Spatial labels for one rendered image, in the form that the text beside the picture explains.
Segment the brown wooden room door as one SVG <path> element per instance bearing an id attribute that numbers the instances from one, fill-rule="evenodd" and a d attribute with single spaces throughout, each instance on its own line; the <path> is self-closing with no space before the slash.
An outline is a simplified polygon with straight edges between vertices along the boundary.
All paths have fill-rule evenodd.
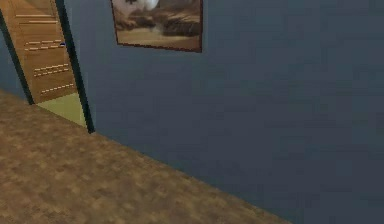
<path id="1" fill-rule="evenodd" d="M 77 92 L 54 0 L 0 0 L 17 57 L 33 101 L 41 103 Z"/>

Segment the framed landscape wall picture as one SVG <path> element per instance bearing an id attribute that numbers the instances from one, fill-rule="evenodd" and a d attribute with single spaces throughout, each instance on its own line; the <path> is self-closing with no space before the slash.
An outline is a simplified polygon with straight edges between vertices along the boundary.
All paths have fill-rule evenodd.
<path id="1" fill-rule="evenodd" d="M 202 52 L 203 0 L 111 0 L 119 45 Z"/>

